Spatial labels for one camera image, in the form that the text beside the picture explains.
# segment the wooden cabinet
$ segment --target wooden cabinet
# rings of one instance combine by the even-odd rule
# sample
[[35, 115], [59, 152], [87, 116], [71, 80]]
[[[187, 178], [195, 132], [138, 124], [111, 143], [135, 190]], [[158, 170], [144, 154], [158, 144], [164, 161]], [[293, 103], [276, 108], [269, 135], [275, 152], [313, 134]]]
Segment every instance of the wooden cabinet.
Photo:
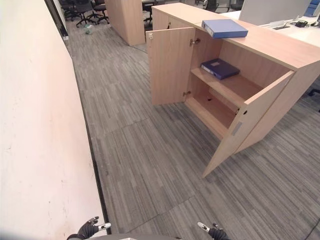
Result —
[[[203, 173], [205, 177], [229, 156], [261, 140], [272, 129], [277, 123], [273, 117], [279, 120], [303, 93], [294, 90], [291, 82], [303, 82], [306, 90], [320, 74], [320, 55], [312, 64], [307, 64], [308, 59], [300, 68], [296, 56], [309, 46], [298, 41], [291, 42], [299, 48], [298, 53], [293, 51], [292, 62], [284, 61], [287, 51], [292, 50], [285, 44], [277, 46], [283, 56], [276, 58], [273, 55], [278, 56], [279, 52], [268, 46], [262, 51], [254, 41], [268, 38], [271, 31], [258, 36], [255, 34], [260, 33], [259, 27], [245, 26], [251, 28], [245, 44], [241, 39], [213, 39], [199, 28], [198, 22], [188, 24], [186, 18], [179, 20], [159, 9], [161, 6], [153, 11], [157, 30], [146, 33], [152, 104], [184, 102], [221, 140]], [[291, 41], [282, 35], [278, 37]], [[219, 80], [200, 67], [202, 62], [214, 58], [239, 68], [240, 74]]]

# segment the black office chair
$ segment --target black office chair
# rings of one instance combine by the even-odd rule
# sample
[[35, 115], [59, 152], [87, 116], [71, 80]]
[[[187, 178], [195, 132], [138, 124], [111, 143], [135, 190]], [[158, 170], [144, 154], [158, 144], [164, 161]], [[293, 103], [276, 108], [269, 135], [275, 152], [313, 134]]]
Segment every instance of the black office chair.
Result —
[[87, 24], [87, 22], [97, 24], [95, 21], [92, 21], [90, 18], [85, 16], [86, 12], [93, 10], [90, 0], [74, 0], [74, 3], [77, 13], [81, 14], [81, 20], [76, 24], [77, 28], [79, 24], [82, 24], [82, 22], [85, 22], [85, 24]]
[[147, 17], [146, 19], [144, 19], [144, 22], [149, 21], [149, 25], [151, 25], [151, 21], [152, 21], [152, 6], [158, 5], [158, 1], [154, 0], [154, 1], [148, 1], [148, 2], [143, 2], [142, 3], [142, 11], [147, 11], [149, 12], [149, 17]]
[[236, 0], [234, 4], [230, 4], [230, 9], [235, 11], [240, 11], [242, 9], [242, 6], [244, 5], [245, 0]]
[[102, 17], [99, 17], [98, 21], [96, 22], [97, 24], [100, 24], [100, 21], [102, 20], [106, 20], [106, 22], [109, 24], [109, 17], [105, 14], [105, 10], [107, 10], [105, 0], [95, 0], [95, 6], [93, 9], [96, 12], [102, 12], [103, 14], [101, 15]]
[[219, 6], [217, 0], [207, 0], [205, 10], [219, 14], [220, 12], [216, 12], [217, 9], [226, 9], [226, 12], [229, 11], [229, 7]]
[[[91, 5], [92, 5], [92, 8], [93, 9], [95, 9], [95, 7], [97, 6], [97, 5], [101, 5], [101, 4], [105, 4], [105, 1], [103, 0], [103, 1], [92, 1], [92, 0], [90, 0], [91, 1]], [[94, 17], [95, 19], [96, 18], [99, 18], [99, 17], [103, 17], [103, 15], [101, 15], [101, 14], [98, 14], [98, 13], [95, 13], [94, 11], [92, 11], [92, 13], [89, 15], [89, 16], [87, 16], [87, 18], [88, 19], [91, 19], [92, 17]]]
[[320, 94], [320, 89], [315, 89], [314, 88], [308, 93], [308, 95], [309, 96], [313, 96], [313, 95], [315, 95], [315, 93]]
[[63, 10], [65, 20], [71, 18], [73, 22], [74, 18], [81, 18], [81, 14], [76, 11], [75, 2], [73, 0], [59, 0], [61, 8]]

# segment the door hinge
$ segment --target door hinge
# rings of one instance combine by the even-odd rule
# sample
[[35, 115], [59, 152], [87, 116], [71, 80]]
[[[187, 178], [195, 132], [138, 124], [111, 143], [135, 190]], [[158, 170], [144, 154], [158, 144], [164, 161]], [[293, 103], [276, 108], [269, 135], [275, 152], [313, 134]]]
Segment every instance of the door hinge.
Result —
[[200, 38], [197, 38], [196, 40], [190, 39], [190, 46], [192, 46], [194, 44], [198, 44], [200, 42], [201, 42]]
[[191, 94], [191, 91], [183, 92], [182, 96], [184, 97], [184, 96], [186, 96], [188, 94]]

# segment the white desk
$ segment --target white desk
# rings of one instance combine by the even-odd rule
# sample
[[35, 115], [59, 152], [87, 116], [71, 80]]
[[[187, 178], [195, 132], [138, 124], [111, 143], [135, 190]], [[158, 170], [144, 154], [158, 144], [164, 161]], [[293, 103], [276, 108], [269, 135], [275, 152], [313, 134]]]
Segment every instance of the white desk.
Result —
[[[221, 15], [229, 17], [231, 19], [238, 20], [240, 13], [241, 11], [230, 11], [230, 12], [221, 13]], [[303, 16], [300, 18], [300, 20], [305, 20], [309, 24], [314, 23], [317, 19], [318, 17], [316, 16], [315, 17]], [[287, 35], [294, 39], [298, 39], [308, 44], [312, 44], [317, 47], [320, 47], [320, 27], [319, 26], [296, 27], [294, 25], [291, 25], [290, 27], [279, 29], [279, 30], [272, 29], [270, 24], [262, 25], [262, 27], [270, 28], [272, 31], [277, 31], [278, 33]]]

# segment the cabinet door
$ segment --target cabinet door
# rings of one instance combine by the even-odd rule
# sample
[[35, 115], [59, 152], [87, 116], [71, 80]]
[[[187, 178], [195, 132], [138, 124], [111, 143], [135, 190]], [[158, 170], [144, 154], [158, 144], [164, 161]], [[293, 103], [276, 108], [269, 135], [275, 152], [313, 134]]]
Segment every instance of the cabinet door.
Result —
[[152, 104], [185, 101], [194, 37], [194, 27], [146, 32]]
[[294, 73], [294, 71], [290, 70], [244, 102], [206, 167], [203, 177], [236, 152], [241, 143], [279, 96]]

